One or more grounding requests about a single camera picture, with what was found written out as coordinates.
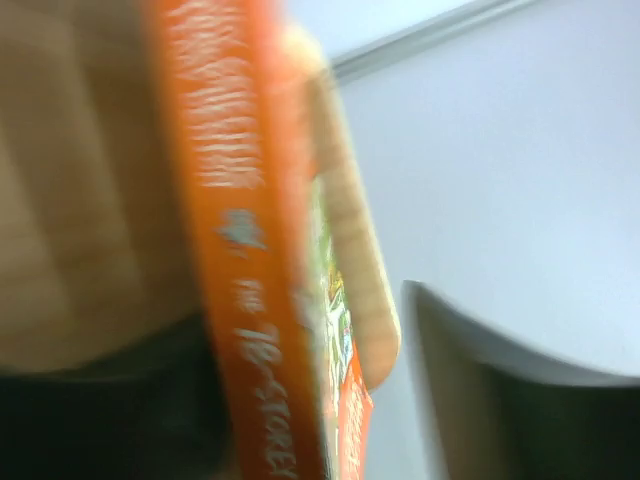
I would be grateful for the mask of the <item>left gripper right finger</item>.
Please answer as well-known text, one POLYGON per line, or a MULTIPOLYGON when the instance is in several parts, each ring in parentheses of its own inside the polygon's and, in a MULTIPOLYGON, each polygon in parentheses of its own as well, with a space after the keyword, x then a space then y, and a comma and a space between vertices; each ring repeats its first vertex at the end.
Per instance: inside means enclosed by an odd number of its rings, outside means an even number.
POLYGON ((639 379, 564 361, 407 281, 448 479, 636 479, 639 379))

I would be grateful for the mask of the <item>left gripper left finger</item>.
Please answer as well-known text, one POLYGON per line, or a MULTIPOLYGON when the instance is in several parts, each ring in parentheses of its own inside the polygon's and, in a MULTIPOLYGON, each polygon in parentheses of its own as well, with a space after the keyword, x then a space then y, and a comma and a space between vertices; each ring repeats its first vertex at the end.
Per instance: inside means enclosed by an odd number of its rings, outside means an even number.
POLYGON ((198 315, 76 369, 1 371, 4 479, 234 479, 235 470, 198 315))

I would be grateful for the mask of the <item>orange 78-Storey Treehouse book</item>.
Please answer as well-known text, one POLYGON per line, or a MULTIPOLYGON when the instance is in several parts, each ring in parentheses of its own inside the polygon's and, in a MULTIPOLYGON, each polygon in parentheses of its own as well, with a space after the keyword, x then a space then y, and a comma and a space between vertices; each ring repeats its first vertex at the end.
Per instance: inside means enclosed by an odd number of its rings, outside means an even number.
POLYGON ((246 479, 358 479, 372 401, 273 1, 149 1, 193 255, 246 479))

